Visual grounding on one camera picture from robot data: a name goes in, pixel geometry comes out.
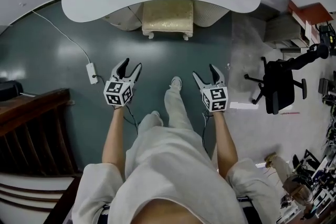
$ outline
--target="wire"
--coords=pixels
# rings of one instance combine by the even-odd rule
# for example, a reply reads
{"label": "wire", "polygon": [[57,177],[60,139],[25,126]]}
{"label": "wire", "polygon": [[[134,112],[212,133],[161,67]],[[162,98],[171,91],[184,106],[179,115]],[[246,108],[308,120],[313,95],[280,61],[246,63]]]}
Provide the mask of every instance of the wire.
{"label": "wire", "polygon": [[104,85],[106,85],[105,80],[101,75],[96,75],[96,77],[100,78],[103,81]]}
{"label": "wire", "polygon": [[273,172],[273,173],[271,173],[271,174],[269,174],[269,175],[267,176],[267,178],[269,178],[272,174],[275,174],[275,173],[276,173],[276,171]]}
{"label": "wire", "polygon": [[268,168],[268,170],[267,170],[266,172],[264,172],[264,173],[263,173],[263,175],[264,175],[264,174],[266,174],[266,173],[268,173],[268,171],[269,171],[270,169],[271,169],[271,167],[270,167],[270,168]]}
{"label": "wire", "polygon": [[205,135],[205,129],[206,129],[206,126],[208,124],[209,118],[213,117],[213,115],[209,115],[209,111],[208,110],[203,110],[202,116],[204,118],[204,128],[203,128],[203,132],[202,132],[202,145],[204,147],[205,152],[208,154],[208,151],[205,148],[204,135]]}
{"label": "wire", "polygon": [[204,134],[205,134],[205,128],[206,128],[206,125],[208,124],[209,118],[205,119],[205,115],[204,114],[202,114],[202,115],[204,117],[204,128],[203,128],[203,133],[202,133],[202,145],[204,147],[205,152],[208,154],[208,151],[205,148]]}
{"label": "wire", "polygon": [[329,28],[331,29],[332,32],[335,32],[334,28],[332,27],[332,25],[329,22],[327,22],[327,25],[329,26]]}
{"label": "wire", "polygon": [[136,133],[139,134],[139,126],[138,126],[138,123],[137,123],[137,121],[135,120],[135,117],[134,117],[134,115],[132,114],[131,109],[129,108],[129,106],[126,105],[126,107],[127,107],[127,109],[128,109],[128,112],[131,114],[131,116],[132,116],[132,118],[133,118],[134,126],[135,126],[135,128],[136,128]]}
{"label": "wire", "polygon": [[126,120],[129,124],[136,126],[134,122],[131,122],[130,120],[126,119],[125,116],[124,116],[124,120]]}
{"label": "wire", "polygon": [[35,13],[37,16],[40,16],[41,18],[43,18],[44,20],[48,21],[51,23],[52,26],[54,26],[63,36],[65,36],[67,39],[69,39],[72,43],[76,44],[85,54],[86,58],[88,59],[89,63],[91,63],[89,56],[87,55],[87,53],[84,51],[84,49],[76,42],[74,42],[71,38],[69,38],[66,34],[64,34],[56,25],[54,25],[51,21],[49,21],[46,17],[43,17],[41,14],[38,14],[37,12],[33,11],[33,13]]}

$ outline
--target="floor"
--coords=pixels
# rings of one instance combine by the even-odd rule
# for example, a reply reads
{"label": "floor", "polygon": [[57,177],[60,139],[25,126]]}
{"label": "floor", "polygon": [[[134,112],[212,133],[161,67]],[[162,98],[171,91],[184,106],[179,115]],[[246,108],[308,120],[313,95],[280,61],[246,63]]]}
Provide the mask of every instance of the floor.
{"label": "floor", "polygon": [[[109,79],[112,67],[126,57],[130,58],[128,70],[139,62],[143,64],[130,105],[137,121],[152,110],[159,110],[167,123],[164,92],[173,76],[182,77],[182,98],[198,134],[203,130],[201,112],[204,107],[192,71],[210,81],[208,64],[219,67],[228,82],[230,105],[238,102],[244,106],[258,95],[257,83],[244,80],[244,74],[262,78],[260,56],[266,56],[267,60],[283,58],[279,50],[262,42],[265,23],[241,14],[229,13],[209,28],[195,27],[194,36],[184,41],[179,35],[155,35],[153,40],[148,40],[139,30],[120,31],[102,20],[74,23],[63,14],[60,3],[39,13],[82,45],[105,80]],[[16,79],[23,84],[25,92],[36,94],[70,88],[75,105],[68,110],[67,127],[80,168],[100,162],[113,113],[104,100],[103,83],[89,83],[87,63],[77,46],[34,14],[0,36],[0,79]],[[263,99],[257,109],[228,109],[225,118],[239,157],[250,157],[260,163],[265,155],[277,151],[290,160],[293,154],[302,156],[306,148],[317,158],[321,157],[329,107],[321,102],[318,82],[320,77],[330,76],[335,65],[331,58],[319,59],[293,72],[297,80],[306,78],[308,86],[307,99],[302,100],[302,93],[296,89],[296,101],[287,110],[300,114],[268,115]],[[126,150],[137,134],[133,125],[126,123],[124,126]],[[215,135],[211,120],[206,129],[205,144],[212,154]]]}
{"label": "floor", "polygon": [[[211,28],[195,27],[194,36],[185,41],[182,35],[157,35],[153,40],[140,30],[121,31],[103,20],[75,23],[62,12],[57,3],[41,13],[79,43],[95,64],[97,73],[108,80],[112,68],[129,57],[128,72],[141,62],[142,72],[135,85],[136,93],[130,105],[137,121],[158,110],[167,123],[164,93],[173,76],[183,80],[181,92],[194,130],[203,130],[201,94],[194,82],[195,70],[205,80],[211,79],[209,63],[220,68],[228,77],[231,53],[232,17],[226,15]],[[31,14],[0,36],[0,78],[16,79],[28,93],[44,93],[57,88],[70,88],[75,105],[67,114],[67,129],[71,148],[80,168],[101,161],[102,148],[113,113],[103,96],[100,81],[89,83],[87,59],[47,21]],[[136,138],[133,125],[124,125],[124,149]],[[214,126],[206,130],[206,147],[211,153],[215,146]]]}

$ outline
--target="wooden railing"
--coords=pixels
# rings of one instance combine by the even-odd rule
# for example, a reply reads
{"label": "wooden railing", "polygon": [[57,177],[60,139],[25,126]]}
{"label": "wooden railing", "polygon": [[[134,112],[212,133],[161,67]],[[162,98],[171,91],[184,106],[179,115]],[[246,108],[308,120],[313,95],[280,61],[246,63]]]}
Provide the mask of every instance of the wooden railing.
{"label": "wooden railing", "polygon": [[60,89],[0,102],[0,172],[77,175],[64,121],[69,100],[69,90]]}

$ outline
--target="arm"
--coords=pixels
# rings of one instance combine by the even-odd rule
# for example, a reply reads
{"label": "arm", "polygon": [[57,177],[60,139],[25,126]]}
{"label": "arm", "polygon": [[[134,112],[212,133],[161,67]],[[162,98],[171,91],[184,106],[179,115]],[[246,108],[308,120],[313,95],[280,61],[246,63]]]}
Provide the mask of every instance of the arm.
{"label": "arm", "polygon": [[219,174],[225,179],[230,168],[238,162],[238,155],[223,112],[214,112],[213,116],[216,126],[218,170]]}
{"label": "arm", "polygon": [[74,223],[97,223],[103,206],[112,202],[123,184],[123,113],[123,108],[114,111],[102,154],[103,163],[89,164],[83,171],[72,209]]}
{"label": "arm", "polygon": [[114,164],[121,174],[123,174],[125,169],[125,158],[122,147],[123,117],[123,106],[114,110],[102,154],[102,162]]}
{"label": "arm", "polygon": [[235,144],[222,112],[214,112],[219,174],[237,196],[248,196],[262,223],[275,223],[280,216],[279,197],[272,183],[250,159],[238,161]]}

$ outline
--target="shoe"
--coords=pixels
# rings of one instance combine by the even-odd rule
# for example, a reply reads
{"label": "shoe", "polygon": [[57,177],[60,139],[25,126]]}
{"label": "shoe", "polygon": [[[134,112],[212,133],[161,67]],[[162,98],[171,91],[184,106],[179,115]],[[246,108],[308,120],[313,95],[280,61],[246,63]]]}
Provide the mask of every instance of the shoe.
{"label": "shoe", "polygon": [[275,156],[277,156],[276,152],[273,152],[273,153],[269,154],[268,156],[266,156],[266,158],[265,158],[266,164],[271,163]]}
{"label": "shoe", "polygon": [[158,116],[159,120],[161,122],[161,126],[163,126],[163,120],[161,119],[161,116],[160,116],[159,112],[157,110],[154,110],[154,111],[152,111],[151,114]]}
{"label": "shoe", "polygon": [[182,79],[180,77],[174,77],[169,87],[175,87],[180,91],[182,89]]}

